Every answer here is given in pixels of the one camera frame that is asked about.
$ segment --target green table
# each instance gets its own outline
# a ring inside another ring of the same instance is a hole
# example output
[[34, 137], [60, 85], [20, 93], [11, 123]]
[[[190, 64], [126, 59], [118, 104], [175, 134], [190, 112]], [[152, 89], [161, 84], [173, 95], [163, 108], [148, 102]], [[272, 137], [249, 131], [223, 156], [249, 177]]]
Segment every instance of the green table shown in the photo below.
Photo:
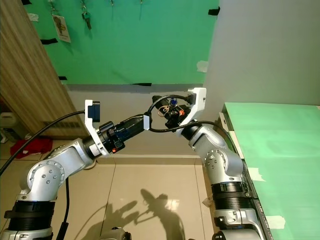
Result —
[[266, 216], [282, 216], [274, 240], [320, 239], [320, 108], [310, 105], [225, 103]]

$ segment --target white wall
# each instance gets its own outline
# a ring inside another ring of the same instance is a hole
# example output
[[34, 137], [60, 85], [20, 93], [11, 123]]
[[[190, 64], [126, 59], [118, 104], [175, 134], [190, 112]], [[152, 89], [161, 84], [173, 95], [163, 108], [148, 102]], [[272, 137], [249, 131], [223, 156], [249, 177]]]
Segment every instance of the white wall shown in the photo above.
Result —
[[[224, 102], [320, 105], [320, 1], [221, 0], [220, 7], [201, 119], [215, 120]], [[77, 110], [85, 99], [100, 101], [101, 122], [118, 123], [144, 113], [153, 95], [188, 87], [69, 86], [68, 93]], [[164, 128], [153, 115], [154, 127]], [[143, 132], [126, 146], [121, 154], [194, 154], [174, 133]]]

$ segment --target keys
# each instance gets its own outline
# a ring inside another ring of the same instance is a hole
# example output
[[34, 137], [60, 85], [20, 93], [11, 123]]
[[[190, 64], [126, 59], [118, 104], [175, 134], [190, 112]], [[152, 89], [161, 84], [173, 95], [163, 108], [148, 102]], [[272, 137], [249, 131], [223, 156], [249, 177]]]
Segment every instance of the keys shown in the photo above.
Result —
[[85, 20], [89, 30], [91, 30], [90, 17], [91, 17], [91, 14], [89, 12], [85, 11], [82, 13], [82, 18], [83, 20]]

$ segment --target black wire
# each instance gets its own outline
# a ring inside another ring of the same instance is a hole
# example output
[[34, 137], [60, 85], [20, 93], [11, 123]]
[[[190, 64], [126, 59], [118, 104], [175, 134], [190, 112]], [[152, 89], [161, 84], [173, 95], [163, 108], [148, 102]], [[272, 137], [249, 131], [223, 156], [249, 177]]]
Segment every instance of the black wire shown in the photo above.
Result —
[[69, 194], [69, 178], [67, 177], [65, 180], [65, 190], [66, 190], [66, 209], [63, 221], [66, 223], [69, 213], [69, 206], [70, 206], [70, 194]]
[[194, 122], [190, 122], [190, 123], [180, 125], [177, 127], [168, 128], [168, 129], [150, 128], [149, 131], [154, 132], [154, 133], [168, 133], [168, 132], [172, 132], [172, 131], [175, 131], [178, 129], [183, 129], [185, 127], [193, 127], [193, 126], [202, 125], [202, 124], [213, 125], [213, 126], [217, 127], [218, 129], [220, 129], [226, 135], [226, 137], [230, 140], [233, 150], [239, 155], [237, 148], [236, 148], [236, 145], [235, 145], [234, 141], [232, 140], [231, 136], [229, 135], [229, 133], [225, 129], [220, 127], [218, 124], [214, 123], [213, 121], [194, 121]]
[[186, 96], [181, 96], [181, 95], [166, 95], [166, 96], [162, 96], [160, 97], [158, 100], [156, 100], [148, 109], [148, 111], [146, 112], [147, 115], [151, 114], [152, 109], [156, 106], [157, 103], [159, 103], [160, 101], [164, 100], [164, 99], [170, 99], [170, 98], [175, 98], [175, 99], [182, 99], [187, 101], [187, 97]]
[[64, 119], [67, 119], [69, 117], [72, 117], [72, 116], [75, 116], [75, 115], [78, 115], [78, 114], [84, 114], [85, 111], [82, 110], [82, 111], [75, 111], [75, 112], [72, 112], [72, 113], [69, 113], [65, 116], [62, 116], [56, 120], [54, 120], [53, 122], [51, 122], [50, 124], [48, 124], [47, 126], [45, 126], [44, 128], [42, 128], [40, 131], [38, 131], [35, 135], [33, 135], [31, 138], [28, 139], [28, 141], [26, 141], [9, 159], [8, 161], [5, 162], [5, 164], [3, 165], [3, 167], [0, 169], [0, 176], [4, 173], [4, 171], [7, 169], [7, 167], [9, 166], [9, 164], [15, 159], [15, 157], [24, 150], [24, 148], [29, 144], [31, 143], [31, 141], [33, 139], [35, 139], [37, 136], [39, 136], [40, 134], [42, 134], [44, 131], [46, 131], [48, 128], [50, 128], [51, 126], [55, 125], [56, 123], [64, 120]]

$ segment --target red cloth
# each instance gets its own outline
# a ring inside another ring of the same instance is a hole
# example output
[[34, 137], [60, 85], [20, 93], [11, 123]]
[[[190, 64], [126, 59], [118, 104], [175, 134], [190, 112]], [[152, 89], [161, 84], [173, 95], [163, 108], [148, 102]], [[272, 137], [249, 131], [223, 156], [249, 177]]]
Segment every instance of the red cloth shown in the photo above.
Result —
[[[13, 155], [19, 148], [25, 144], [27, 140], [19, 140], [10, 148], [10, 154]], [[49, 138], [36, 138], [32, 140], [24, 149], [23, 151], [28, 151], [27, 153], [20, 152], [15, 158], [22, 159], [30, 154], [37, 154], [37, 153], [46, 153], [51, 151], [53, 141]]]

